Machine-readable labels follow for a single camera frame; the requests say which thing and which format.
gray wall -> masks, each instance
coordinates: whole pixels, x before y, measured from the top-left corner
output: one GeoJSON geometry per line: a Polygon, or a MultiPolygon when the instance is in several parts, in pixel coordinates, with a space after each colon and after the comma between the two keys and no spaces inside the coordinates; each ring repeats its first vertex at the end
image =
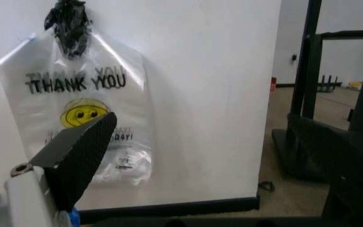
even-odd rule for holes
{"type": "MultiPolygon", "coordinates": [[[[294,83],[297,64],[290,63],[292,54],[299,55],[307,0],[282,0],[274,56],[273,77],[277,83],[294,83]]],[[[317,33],[363,29],[363,0],[324,0],[317,33]]],[[[321,75],[338,76],[346,86],[363,80],[363,40],[325,41],[321,75]]]]}

blue part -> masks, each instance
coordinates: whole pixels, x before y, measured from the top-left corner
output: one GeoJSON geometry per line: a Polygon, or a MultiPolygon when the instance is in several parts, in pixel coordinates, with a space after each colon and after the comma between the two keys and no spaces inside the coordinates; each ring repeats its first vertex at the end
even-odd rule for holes
{"type": "Polygon", "coordinates": [[[71,219],[71,224],[73,227],[80,227],[80,217],[79,211],[74,207],[72,212],[68,212],[69,218],[71,219]]]}

white panel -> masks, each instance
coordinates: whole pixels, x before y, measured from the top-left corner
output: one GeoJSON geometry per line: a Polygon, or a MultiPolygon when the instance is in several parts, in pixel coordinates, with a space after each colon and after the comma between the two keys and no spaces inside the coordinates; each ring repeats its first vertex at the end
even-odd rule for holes
{"type": "MultiPolygon", "coordinates": [[[[42,30],[53,1],[1,5],[0,57],[42,30]]],[[[77,207],[256,196],[280,0],[94,0],[86,6],[100,32],[145,56],[156,140],[149,183],[91,186],[77,207]]],[[[0,86],[0,183],[23,159],[0,86]]]]}

floor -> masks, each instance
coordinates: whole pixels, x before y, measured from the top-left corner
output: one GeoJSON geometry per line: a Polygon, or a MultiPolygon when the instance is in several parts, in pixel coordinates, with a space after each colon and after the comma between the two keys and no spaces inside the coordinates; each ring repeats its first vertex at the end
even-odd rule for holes
{"type": "MultiPolygon", "coordinates": [[[[270,95],[266,132],[259,181],[272,181],[273,193],[259,190],[260,210],[222,214],[200,215],[200,217],[270,217],[270,216],[318,216],[328,193],[328,185],[296,180],[285,175],[280,168],[274,143],[273,129],[285,129],[293,88],[277,88],[270,95]]],[[[333,93],[318,93],[315,120],[341,129],[348,129],[347,116],[354,108],[358,91],[336,88],[333,93]]]]}

black baseboard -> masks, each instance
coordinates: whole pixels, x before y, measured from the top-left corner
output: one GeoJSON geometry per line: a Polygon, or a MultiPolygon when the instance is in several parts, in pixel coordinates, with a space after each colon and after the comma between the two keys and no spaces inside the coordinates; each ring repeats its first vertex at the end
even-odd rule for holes
{"type": "MultiPolygon", "coordinates": [[[[343,84],[343,82],[336,83],[336,86],[339,87],[343,84]]],[[[276,88],[278,87],[294,87],[295,84],[276,84],[276,88]]]]}
{"type": "Polygon", "coordinates": [[[260,197],[175,203],[142,207],[81,210],[81,224],[93,224],[113,217],[172,217],[248,211],[260,207],[260,197]]]}

